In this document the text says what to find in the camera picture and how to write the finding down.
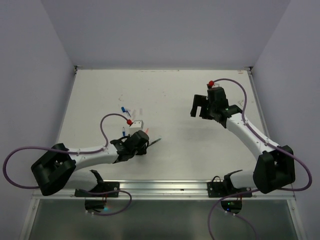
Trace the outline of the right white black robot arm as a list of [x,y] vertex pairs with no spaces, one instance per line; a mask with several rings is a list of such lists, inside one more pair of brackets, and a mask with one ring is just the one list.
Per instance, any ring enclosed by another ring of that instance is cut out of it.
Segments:
[[235,196],[240,190],[256,188],[263,194],[278,190],[296,180],[293,150],[279,146],[255,126],[237,105],[230,105],[222,87],[207,90],[206,95],[194,95],[191,117],[214,120],[229,130],[249,149],[256,160],[254,169],[236,170],[223,177],[223,192]]

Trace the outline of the white marker blue label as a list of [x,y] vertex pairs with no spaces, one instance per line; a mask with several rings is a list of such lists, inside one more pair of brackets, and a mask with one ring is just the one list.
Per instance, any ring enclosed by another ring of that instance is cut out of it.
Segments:
[[125,129],[125,127],[122,127],[122,136],[123,136],[123,137],[126,136],[126,129]]

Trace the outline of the green ink roller pen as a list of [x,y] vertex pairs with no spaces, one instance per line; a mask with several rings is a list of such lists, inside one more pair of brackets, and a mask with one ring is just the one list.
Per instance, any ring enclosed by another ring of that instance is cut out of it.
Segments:
[[149,143],[149,146],[152,146],[152,145],[156,144],[156,143],[159,142],[161,139],[162,139],[162,138],[160,137],[160,138],[152,141],[151,143]]

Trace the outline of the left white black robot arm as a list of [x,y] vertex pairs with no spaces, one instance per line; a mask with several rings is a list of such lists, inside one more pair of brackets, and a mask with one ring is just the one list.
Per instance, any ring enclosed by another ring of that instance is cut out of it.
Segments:
[[62,190],[73,172],[101,164],[126,162],[134,156],[145,155],[149,136],[142,130],[133,135],[112,140],[107,147],[92,147],[71,151],[63,143],[54,145],[32,166],[31,171],[44,196]]

